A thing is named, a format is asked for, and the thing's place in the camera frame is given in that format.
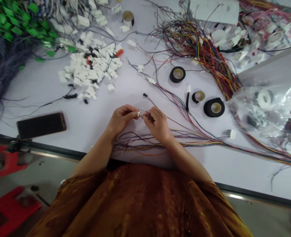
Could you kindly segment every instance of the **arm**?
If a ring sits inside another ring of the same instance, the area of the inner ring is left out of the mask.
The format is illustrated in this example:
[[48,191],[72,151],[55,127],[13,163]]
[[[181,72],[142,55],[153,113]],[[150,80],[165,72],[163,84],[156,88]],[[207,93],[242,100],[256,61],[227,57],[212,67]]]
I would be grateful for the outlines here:
[[106,168],[116,137],[132,119],[138,119],[138,109],[124,105],[114,111],[105,132],[73,171],[72,177],[94,174]]
[[166,115],[157,107],[152,107],[149,113],[154,118],[154,122],[147,116],[143,116],[146,126],[152,135],[167,148],[177,168],[196,182],[213,183],[214,181],[202,164],[170,133]]

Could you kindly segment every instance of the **left hand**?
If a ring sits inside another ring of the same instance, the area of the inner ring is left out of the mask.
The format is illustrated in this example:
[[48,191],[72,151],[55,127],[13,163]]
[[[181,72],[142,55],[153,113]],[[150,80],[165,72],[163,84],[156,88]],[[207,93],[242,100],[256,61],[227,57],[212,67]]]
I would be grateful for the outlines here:
[[131,105],[124,105],[116,109],[111,117],[106,132],[110,133],[110,135],[116,137],[120,134],[123,129],[126,127],[128,122],[132,119],[138,119],[138,109]]

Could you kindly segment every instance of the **person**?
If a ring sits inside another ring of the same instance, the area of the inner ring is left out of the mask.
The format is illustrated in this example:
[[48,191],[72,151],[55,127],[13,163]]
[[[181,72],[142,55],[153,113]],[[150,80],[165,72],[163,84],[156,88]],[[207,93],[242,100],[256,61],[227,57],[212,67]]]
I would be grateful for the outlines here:
[[176,170],[127,164],[105,171],[116,137],[138,109],[114,111],[105,132],[27,236],[252,236],[201,163],[170,133],[158,108],[143,116]]

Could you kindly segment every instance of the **right hand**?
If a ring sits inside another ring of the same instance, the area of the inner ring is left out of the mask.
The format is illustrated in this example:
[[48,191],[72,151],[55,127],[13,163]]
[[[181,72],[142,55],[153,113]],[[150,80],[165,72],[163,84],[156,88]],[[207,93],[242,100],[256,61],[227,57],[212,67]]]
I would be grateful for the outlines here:
[[[149,114],[154,118],[154,121],[147,117]],[[148,112],[145,112],[143,120],[154,138],[160,143],[166,144],[174,138],[170,133],[166,115],[157,107],[154,106]]]

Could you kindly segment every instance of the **brown patterned clothing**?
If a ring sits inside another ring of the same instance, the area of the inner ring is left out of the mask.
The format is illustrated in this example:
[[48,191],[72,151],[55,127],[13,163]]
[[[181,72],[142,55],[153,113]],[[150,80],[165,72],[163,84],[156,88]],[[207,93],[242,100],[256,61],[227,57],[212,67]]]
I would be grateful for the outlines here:
[[178,171],[129,164],[66,180],[27,235],[252,236],[220,189]]

